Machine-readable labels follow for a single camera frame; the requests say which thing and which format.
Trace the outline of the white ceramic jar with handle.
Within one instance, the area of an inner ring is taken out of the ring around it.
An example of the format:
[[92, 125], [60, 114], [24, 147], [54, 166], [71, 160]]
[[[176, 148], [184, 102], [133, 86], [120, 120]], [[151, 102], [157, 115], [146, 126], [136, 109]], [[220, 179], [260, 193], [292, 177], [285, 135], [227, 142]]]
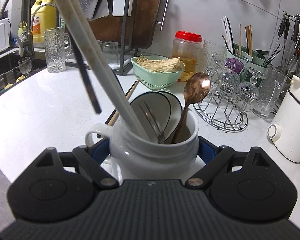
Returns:
[[184, 180], [198, 155], [198, 130], [197, 118], [188, 111], [178, 143], [159, 144], [139, 137], [118, 118], [114, 126], [93, 125], [85, 135], [85, 144], [94, 145], [94, 133], [110, 140], [111, 169], [119, 182], [126, 179]]

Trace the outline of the white ceramic soup spoon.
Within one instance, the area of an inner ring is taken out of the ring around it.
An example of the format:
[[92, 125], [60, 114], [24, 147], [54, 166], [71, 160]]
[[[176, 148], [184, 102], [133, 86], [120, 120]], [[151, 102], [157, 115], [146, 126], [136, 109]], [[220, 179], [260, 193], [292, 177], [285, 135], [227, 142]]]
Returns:
[[164, 94], [159, 92], [143, 93], [130, 102], [132, 109], [136, 113], [136, 116], [140, 120], [143, 128], [145, 129], [149, 141], [158, 143], [157, 136], [155, 135], [153, 129], [151, 128], [149, 122], [147, 121], [146, 117], [144, 116], [142, 110], [139, 107], [139, 104], [142, 104], [144, 101], [149, 105], [156, 119], [160, 123], [163, 131], [165, 130], [170, 119], [170, 102]]
[[183, 108], [179, 99], [174, 94], [166, 91], [161, 91], [161, 93], [168, 98], [171, 106], [170, 119], [164, 130], [165, 144], [170, 144], [175, 133], [175, 129], [181, 119]]

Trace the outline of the small steel fork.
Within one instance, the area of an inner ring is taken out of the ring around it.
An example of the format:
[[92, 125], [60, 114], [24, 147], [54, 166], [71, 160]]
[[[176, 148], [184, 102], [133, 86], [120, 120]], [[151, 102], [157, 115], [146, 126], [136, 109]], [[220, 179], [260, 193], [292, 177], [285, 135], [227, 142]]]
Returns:
[[139, 104], [140, 109], [142, 110], [144, 116], [146, 117], [147, 121], [149, 122], [151, 128], [153, 129], [155, 135], [157, 136], [158, 143], [163, 144], [165, 141], [164, 138], [164, 131], [156, 119], [155, 115], [153, 114], [152, 110], [150, 109], [149, 105], [144, 101], [142, 104]]

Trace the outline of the copper coloured small spoon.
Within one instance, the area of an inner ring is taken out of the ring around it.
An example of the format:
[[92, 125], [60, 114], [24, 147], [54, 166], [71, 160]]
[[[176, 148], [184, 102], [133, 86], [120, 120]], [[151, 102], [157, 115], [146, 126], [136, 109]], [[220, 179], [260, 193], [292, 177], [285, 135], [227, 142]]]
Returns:
[[184, 87], [185, 106], [182, 111], [181, 119], [175, 129], [175, 133], [171, 140], [171, 144], [174, 144], [177, 140], [178, 134], [186, 118], [187, 109], [189, 105], [204, 100], [210, 91], [210, 87], [211, 87], [210, 78], [204, 72], [196, 73], [188, 79]]

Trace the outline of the wooden chopstick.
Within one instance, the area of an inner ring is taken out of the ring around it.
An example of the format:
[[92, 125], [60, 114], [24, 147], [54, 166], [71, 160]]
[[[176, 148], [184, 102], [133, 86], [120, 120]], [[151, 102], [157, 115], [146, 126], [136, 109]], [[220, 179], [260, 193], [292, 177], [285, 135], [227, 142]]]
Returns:
[[128, 124], [132, 123], [132, 126], [135, 126], [135, 121], [133, 120], [135, 114], [133, 114], [132, 107], [129, 105], [128, 99], [133, 94], [134, 90], [136, 89], [138, 85], [138, 80], [136, 80], [133, 85], [130, 87], [128, 92], [125, 96], [118, 95], [117, 98], [119, 99], [118, 103], [114, 103], [115, 109], [109, 116], [109, 118], [106, 120], [105, 124], [113, 126], [118, 119], [119, 115], [128, 122]]

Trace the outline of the dark kitchen faucet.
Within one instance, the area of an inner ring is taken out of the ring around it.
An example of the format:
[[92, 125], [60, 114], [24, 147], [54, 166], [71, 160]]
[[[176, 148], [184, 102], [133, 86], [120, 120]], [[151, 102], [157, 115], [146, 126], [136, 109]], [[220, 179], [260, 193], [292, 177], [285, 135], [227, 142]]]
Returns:
[[[5, 1], [6, 0], [0, 0], [0, 10], [4, 7]], [[10, 48], [16, 47], [12, 39], [17, 36], [19, 22], [28, 22], [28, 17], [23, 15], [23, 13], [27, 14], [27, 7], [28, 0], [9, 0], [4, 9], [4, 12], [7, 11]]]

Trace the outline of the purple lid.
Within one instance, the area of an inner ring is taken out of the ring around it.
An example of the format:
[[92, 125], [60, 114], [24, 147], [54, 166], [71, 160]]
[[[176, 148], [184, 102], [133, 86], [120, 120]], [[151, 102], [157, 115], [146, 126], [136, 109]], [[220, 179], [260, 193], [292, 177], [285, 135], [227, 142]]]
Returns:
[[225, 63], [229, 68], [231, 74], [239, 74], [244, 68], [244, 64], [237, 58], [227, 58]]

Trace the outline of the bundle of dried noodles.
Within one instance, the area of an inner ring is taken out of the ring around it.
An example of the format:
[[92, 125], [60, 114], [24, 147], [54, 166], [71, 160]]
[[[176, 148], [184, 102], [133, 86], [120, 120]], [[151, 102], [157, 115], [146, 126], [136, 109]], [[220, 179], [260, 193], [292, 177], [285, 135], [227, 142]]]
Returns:
[[136, 59], [136, 63], [150, 72], [155, 73], [175, 73], [185, 70], [185, 65], [179, 57], [173, 59], [149, 60], [145, 56], [142, 56]]

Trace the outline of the textured glass pitcher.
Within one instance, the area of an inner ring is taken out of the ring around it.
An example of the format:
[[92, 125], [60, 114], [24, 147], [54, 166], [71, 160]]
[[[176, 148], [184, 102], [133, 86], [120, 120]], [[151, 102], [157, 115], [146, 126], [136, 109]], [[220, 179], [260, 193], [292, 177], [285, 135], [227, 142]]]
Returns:
[[198, 61], [196, 65], [197, 72], [206, 72], [209, 67], [214, 67], [214, 54], [226, 55], [226, 46], [215, 42], [204, 40], [202, 48], [198, 53]]

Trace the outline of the textured glass mug right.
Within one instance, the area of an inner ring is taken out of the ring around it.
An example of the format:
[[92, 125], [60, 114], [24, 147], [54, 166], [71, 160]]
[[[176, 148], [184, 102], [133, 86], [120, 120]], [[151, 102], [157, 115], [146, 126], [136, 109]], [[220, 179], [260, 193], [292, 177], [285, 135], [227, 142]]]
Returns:
[[265, 72], [266, 78], [259, 86], [259, 97], [253, 107], [253, 113], [261, 118], [267, 118], [277, 102], [287, 76], [282, 74], [272, 65], [268, 65]]

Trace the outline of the stemmed glass in sink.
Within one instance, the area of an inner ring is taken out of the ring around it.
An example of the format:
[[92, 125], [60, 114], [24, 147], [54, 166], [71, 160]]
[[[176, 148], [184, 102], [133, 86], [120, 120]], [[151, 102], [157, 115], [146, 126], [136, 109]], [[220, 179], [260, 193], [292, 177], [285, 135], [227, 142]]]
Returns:
[[32, 59], [30, 57], [22, 58], [18, 61], [19, 71], [24, 76], [28, 76], [32, 69]]

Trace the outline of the tall textured glass mug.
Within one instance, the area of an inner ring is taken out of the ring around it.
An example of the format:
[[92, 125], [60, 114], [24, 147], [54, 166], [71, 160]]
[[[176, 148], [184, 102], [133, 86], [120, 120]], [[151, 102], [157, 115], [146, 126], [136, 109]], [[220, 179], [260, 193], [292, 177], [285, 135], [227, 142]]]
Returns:
[[44, 31], [45, 59], [47, 71], [59, 73], [66, 70], [65, 59], [70, 54], [71, 42], [64, 27]]

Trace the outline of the chrome small faucet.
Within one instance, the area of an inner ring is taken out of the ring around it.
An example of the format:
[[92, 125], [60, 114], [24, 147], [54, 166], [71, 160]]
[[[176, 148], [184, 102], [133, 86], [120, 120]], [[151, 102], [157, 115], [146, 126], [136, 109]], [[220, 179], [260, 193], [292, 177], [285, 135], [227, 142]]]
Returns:
[[56, 6], [46, 0], [36, 0], [31, 8], [31, 26], [35, 38], [42, 38], [46, 29], [56, 27]]

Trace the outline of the hanging utensil set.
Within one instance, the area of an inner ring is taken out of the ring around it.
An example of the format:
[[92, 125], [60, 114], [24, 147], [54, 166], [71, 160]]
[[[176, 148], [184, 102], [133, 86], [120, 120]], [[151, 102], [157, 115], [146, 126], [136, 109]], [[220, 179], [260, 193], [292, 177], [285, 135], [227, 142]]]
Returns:
[[264, 66], [272, 63], [282, 53], [279, 70], [288, 76], [300, 73], [300, 15], [283, 12], [283, 18], [277, 29], [277, 38], [283, 39], [283, 45], [276, 44], [274, 50], [266, 58]]

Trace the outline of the yellow detergent jug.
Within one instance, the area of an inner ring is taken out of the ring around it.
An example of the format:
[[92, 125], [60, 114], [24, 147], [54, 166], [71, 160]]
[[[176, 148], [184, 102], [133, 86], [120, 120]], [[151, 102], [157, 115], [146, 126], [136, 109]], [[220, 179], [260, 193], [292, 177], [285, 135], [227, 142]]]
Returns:
[[44, 47], [44, 31], [57, 27], [54, 0], [36, 0], [31, 7], [31, 28], [34, 47]]

